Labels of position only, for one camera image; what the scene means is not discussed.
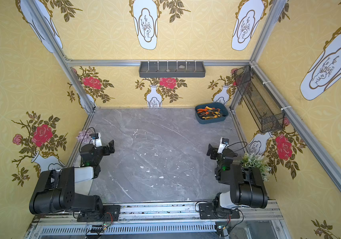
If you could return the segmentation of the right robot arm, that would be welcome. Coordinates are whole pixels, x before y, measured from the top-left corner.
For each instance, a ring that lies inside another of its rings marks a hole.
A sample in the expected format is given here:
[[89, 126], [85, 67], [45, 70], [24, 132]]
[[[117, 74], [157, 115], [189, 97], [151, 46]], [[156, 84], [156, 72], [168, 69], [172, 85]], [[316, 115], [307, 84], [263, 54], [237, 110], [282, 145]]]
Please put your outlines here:
[[215, 160], [215, 179], [220, 184], [229, 185], [225, 193], [218, 193], [213, 200], [216, 210], [232, 210], [236, 206], [251, 208], [266, 208], [268, 195], [259, 168], [243, 166], [243, 157], [238, 155], [225, 144], [218, 148], [208, 145], [207, 156]]

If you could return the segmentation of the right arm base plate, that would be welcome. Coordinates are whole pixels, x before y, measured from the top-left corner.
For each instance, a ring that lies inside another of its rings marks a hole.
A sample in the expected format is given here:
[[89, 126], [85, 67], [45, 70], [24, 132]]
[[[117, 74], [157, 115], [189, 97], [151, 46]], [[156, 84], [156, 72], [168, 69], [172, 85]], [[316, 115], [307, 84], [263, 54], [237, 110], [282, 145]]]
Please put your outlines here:
[[201, 220], [239, 219], [241, 217], [237, 209], [225, 209], [208, 202], [199, 202], [195, 208], [198, 209]]

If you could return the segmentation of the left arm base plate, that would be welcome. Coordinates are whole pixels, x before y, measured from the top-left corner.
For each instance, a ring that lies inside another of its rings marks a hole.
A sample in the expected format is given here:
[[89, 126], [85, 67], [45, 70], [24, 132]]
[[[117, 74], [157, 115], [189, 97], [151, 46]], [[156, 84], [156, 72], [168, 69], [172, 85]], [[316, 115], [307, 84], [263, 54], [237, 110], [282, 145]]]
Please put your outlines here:
[[120, 205], [104, 205], [97, 211], [80, 212], [77, 222], [117, 222], [120, 215]]

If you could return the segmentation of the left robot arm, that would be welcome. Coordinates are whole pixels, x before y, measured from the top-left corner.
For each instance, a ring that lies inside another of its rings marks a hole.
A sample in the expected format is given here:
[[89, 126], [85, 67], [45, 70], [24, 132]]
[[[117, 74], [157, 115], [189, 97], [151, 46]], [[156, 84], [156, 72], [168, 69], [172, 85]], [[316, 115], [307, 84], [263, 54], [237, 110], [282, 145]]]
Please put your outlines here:
[[50, 214], [62, 211], [104, 214], [99, 196], [89, 196], [75, 191], [76, 183], [96, 179], [100, 172], [103, 157], [115, 153], [115, 142], [107, 146], [91, 143], [80, 149], [81, 167], [66, 167], [43, 171], [32, 194], [29, 210], [33, 215]]

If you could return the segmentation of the teal plastic storage box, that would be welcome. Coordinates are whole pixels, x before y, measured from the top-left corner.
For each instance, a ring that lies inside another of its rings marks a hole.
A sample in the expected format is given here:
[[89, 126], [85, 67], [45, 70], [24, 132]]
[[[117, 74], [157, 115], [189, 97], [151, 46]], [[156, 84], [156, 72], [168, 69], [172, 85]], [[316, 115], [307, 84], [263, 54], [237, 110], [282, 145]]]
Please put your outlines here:
[[206, 103], [195, 107], [195, 116], [200, 124], [222, 122], [229, 115], [225, 105], [217, 102]]

